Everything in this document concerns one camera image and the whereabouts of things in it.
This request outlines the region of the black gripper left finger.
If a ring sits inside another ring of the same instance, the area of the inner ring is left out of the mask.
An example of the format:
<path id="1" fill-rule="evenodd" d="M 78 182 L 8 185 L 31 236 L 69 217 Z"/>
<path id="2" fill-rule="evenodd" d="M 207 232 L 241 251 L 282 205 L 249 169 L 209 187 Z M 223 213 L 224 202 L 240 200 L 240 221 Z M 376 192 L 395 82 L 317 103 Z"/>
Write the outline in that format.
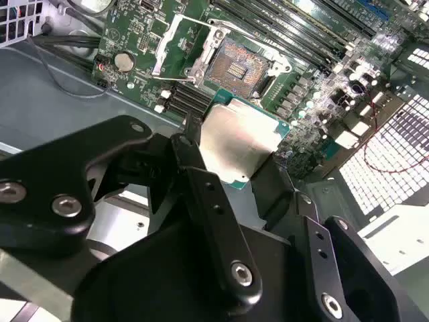
<path id="1" fill-rule="evenodd" d="M 138 248 L 119 252 L 97 272 L 97 291 L 143 296 L 137 283 L 205 287 L 226 307 L 252 307 L 262 279 L 218 176 L 189 133 L 155 134 L 120 115 L 1 162 L 1 245 L 47 254 L 79 251 L 95 203 L 128 184 L 149 190 L 163 224 Z"/>

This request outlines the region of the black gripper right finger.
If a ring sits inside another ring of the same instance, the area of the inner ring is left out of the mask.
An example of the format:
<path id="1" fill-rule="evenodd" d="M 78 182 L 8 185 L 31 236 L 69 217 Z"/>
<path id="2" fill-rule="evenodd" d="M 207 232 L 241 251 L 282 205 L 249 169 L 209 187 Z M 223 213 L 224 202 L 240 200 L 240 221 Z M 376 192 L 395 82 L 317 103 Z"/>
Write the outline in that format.
<path id="1" fill-rule="evenodd" d="M 258 262 L 263 297 L 286 321 L 403 321 L 404 294 L 353 227 L 316 204 L 269 157 L 252 175 L 263 230 L 281 248 Z"/>

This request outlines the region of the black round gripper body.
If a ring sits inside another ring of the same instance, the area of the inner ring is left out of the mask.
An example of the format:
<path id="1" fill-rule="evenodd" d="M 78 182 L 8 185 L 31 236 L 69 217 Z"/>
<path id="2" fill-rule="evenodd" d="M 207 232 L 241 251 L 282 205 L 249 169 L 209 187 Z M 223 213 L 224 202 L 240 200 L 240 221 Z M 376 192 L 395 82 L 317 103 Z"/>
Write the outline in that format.
<path id="1" fill-rule="evenodd" d="M 244 227 L 262 277 L 261 300 L 230 315 L 206 247 L 180 220 L 97 264 L 74 295 L 73 321 L 308 321 L 289 269 L 290 244 Z"/>

